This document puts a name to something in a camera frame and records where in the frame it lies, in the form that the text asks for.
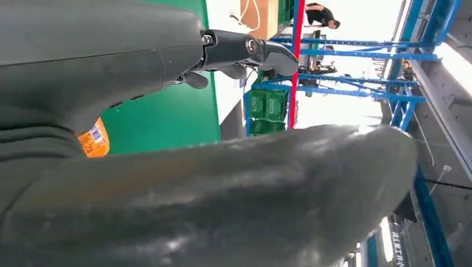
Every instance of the barcode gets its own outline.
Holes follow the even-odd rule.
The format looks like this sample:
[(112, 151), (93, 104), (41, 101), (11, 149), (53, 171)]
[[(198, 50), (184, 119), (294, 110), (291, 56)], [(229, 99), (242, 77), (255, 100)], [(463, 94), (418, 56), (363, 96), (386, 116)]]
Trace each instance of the barcode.
[(92, 136), (94, 137), (96, 143), (102, 141), (103, 139), (102, 133), (96, 126), (92, 127)]

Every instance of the cable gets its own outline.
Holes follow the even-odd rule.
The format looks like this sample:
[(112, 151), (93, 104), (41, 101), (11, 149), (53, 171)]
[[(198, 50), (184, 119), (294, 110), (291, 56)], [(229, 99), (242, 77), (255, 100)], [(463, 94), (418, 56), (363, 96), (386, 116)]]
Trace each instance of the cable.
[(436, 166), (436, 162), (434, 161), (434, 156), (432, 155), (432, 150), (429, 146), (429, 143), (426, 139), (426, 135), (425, 135), (425, 132), (423, 131), (423, 128), (421, 127), (420, 123), (419, 123), (419, 120), (418, 120), (418, 117), (416, 115), (416, 112), (413, 111), (413, 115), (415, 116), (415, 120), (416, 120), (416, 123), (418, 124), (418, 128), (420, 129), (420, 132), (421, 132), (421, 135), (423, 135), (423, 139), (425, 140), (425, 145), (426, 145), (426, 148), (428, 149), (428, 152), (429, 152), (429, 155), (431, 156), (431, 164), (433, 166)]
[(450, 184), (448, 182), (440, 182), (440, 181), (435, 181), (435, 180), (430, 180), (430, 179), (422, 179), (422, 180), (425, 181), (425, 182), (429, 182), (431, 184), (435, 184), (435, 185), (444, 185), (444, 186), (450, 186), (450, 187), (455, 187), (455, 188), (459, 188), (459, 189), (465, 189), (465, 190), (471, 190), (472, 191), (472, 187), (470, 187), (470, 186)]
[[(246, 11), (248, 10), (249, 1), (250, 1), (250, 0), (247, 0), (247, 1), (246, 1), (246, 6), (244, 7), (244, 11), (243, 11), (243, 13), (241, 13), (241, 20), (239, 21), (240, 24), (241, 24), (241, 21), (242, 21), (244, 15), (246, 15)], [(257, 27), (256, 27), (255, 29), (252, 29), (252, 28), (249, 28), (249, 27), (248, 27), (248, 28), (249, 28), (251, 31), (255, 31), (255, 30), (259, 29), (259, 27), (260, 27), (260, 12), (259, 12), (259, 6), (257, 6), (256, 1), (255, 1), (255, 0), (252, 0), (252, 2), (254, 3), (255, 12), (256, 12), (256, 14), (257, 14)]]

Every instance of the screw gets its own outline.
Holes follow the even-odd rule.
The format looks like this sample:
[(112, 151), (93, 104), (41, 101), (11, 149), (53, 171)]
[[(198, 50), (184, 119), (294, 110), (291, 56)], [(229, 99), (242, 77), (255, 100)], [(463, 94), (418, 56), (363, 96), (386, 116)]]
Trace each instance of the screw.
[(248, 39), (246, 41), (246, 49), (249, 51), (249, 53), (255, 52), (257, 48), (257, 44), (254, 39)]
[(205, 46), (211, 46), (213, 44), (213, 37), (211, 35), (205, 34), (201, 37), (201, 41)]

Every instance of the black shirt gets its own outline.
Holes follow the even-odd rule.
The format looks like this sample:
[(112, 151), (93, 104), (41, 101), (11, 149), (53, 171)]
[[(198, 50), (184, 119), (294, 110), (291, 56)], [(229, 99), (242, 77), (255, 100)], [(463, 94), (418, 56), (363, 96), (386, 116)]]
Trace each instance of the black shirt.
[[(312, 6), (321, 6), (321, 5), (317, 3), (311, 3), (311, 4), (308, 4), (307, 6), (312, 7)], [(309, 10), (307, 11), (307, 16), (308, 16), (308, 23), (312, 24), (313, 21), (317, 21), (321, 23), (322, 27), (327, 27), (328, 21), (335, 19), (335, 17), (333, 16), (333, 12), (331, 12), (331, 10), (329, 10), (326, 7), (323, 8), (323, 11)]]

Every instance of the light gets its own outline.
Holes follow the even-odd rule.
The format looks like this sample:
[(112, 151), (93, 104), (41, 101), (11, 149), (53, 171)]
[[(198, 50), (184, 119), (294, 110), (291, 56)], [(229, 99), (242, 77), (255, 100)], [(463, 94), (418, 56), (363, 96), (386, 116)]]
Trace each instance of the light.
[(472, 95), (472, 65), (459, 53), (454, 51), (447, 43), (442, 43), (436, 47), (434, 53), (442, 58), (444, 68), (456, 79), (456, 81)]
[(385, 259), (387, 262), (391, 262), (394, 258), (394, 249), (392, 246), (392, 236), (390, 234), (390, 226), (389, 220), (387, 217), (382, 219), (380, 223), (381, 233), (382, 233), (382, 241), (384, 245), (383, 252), (385, 253)]
[(362, 265), (361, 254), (359, 252), (356, 253), (356, 267), (361, 267)]

